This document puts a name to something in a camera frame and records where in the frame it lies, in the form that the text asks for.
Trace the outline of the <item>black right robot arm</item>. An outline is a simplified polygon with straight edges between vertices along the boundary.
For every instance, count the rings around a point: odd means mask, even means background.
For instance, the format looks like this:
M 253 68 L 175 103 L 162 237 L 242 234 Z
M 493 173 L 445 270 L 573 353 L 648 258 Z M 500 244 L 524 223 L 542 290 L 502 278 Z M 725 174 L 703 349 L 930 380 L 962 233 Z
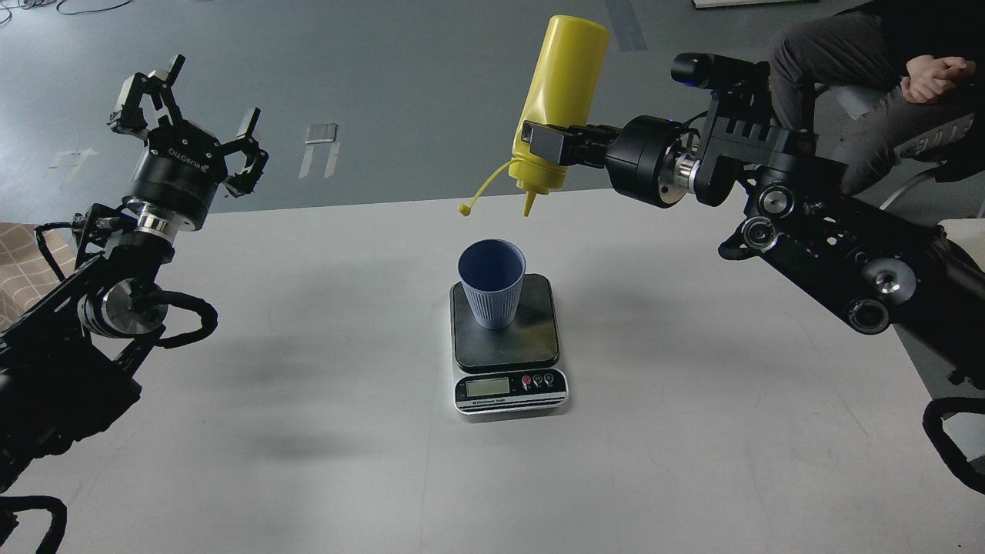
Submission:
M 815 139 L 771 124 L 768 66 L 716 54 L 674 60 L 678 83 L 711 92 L 704 130 L 652 116 L 623 127 L 524 115 L 519 140 L 546 162 L 605 169 L 616 192 L 668 208 L 683 193 L 720 205 L 739 183 L 745 218 L 724 259 L 760 257 L 851 329 L 896 325 L 983 387 L 983 271 L 946 232 L 841 194 L 844 167 Z

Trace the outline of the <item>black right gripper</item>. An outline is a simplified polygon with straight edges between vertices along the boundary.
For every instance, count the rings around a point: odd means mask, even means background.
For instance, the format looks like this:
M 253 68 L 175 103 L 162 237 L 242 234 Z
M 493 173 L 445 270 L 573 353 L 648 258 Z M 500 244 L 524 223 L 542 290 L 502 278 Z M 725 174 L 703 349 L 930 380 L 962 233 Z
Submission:
M 690 192 L 678 175 L 680 161 L 694 161 L 696 129 L 674 120 L 637 116 L 622 128 L 606 124 L 560 126 L 524 120 L 520 139 L 532 155 L 559 167 L 603 167 L 619 194 L 662 209 Z

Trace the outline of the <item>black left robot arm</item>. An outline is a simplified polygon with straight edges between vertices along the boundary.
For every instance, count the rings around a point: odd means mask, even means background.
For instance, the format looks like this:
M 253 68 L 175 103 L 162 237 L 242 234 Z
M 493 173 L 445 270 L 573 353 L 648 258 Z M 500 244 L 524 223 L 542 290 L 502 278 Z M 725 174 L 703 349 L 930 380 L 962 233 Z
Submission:
M 253 193 L 269 160 L 255 127 L 259 108 L 222 142 L 182 115 L 173 88 L 185 63 L 138 72 L 121 88 L 109 128 L 143 143 L 119 206 L 95 203 L 71 221 L 40 225 L 35 242 L 54 264 L 49 230 L 76 242 L 71 273 L 2 333 L 2 491 L 29 463 L 59 456 L 104 432 L 140 399 L 137 369 L 155 348 L 175 349 L 215 332 L 204 299 L 158 287 L 180 232 L 201 230 L 219 187 Z

